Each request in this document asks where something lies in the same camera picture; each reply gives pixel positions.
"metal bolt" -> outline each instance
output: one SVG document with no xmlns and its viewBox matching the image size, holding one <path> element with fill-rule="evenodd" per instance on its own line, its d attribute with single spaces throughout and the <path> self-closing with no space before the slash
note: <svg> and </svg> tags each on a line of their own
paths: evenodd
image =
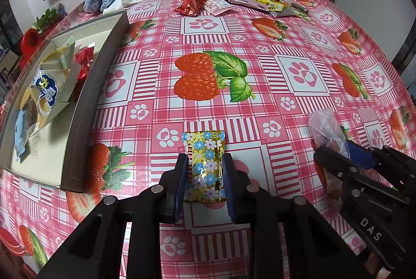
<svg viewBox="0 0 416 279">
<path fill-rule="evenodd" d="M 294 201 L 298 205 L 305 205 L 306 204 L 306 199 L 302 196 L 295 197 Z"/>
<path fill-rule="evenodd" d="M 358 189 L 353 189 L 353 190 L 351 191 L 351 193 L 352 193 L 352 195 L 353 195 L 354 197 L 359 197 L 359 196 L 360 196 L 360 194 L 361 194 L 360 190 L 358 190 Z"/>
<path fill-rule="evenodd" d="M 259 187 L 257 185 L 250 184 L 250 185 L 247 185 L 247 191 L 256 193 L 259 191 Z"/>
<path fill-rule="evenodd" d="M 154 185 L 151 188 L 153 193 L 161 193 L 163 191 L 163 186 L 161 186 L 160 184 L 158 185 Z"/>
<path fill-rule="evenodd" d="M 104 204 L 105 205 L 114 204 L 115 201 L 116 201 L 116 198 L 114 196 L 106 196 L 106 197 L 104 197 Z"/>
</svg>

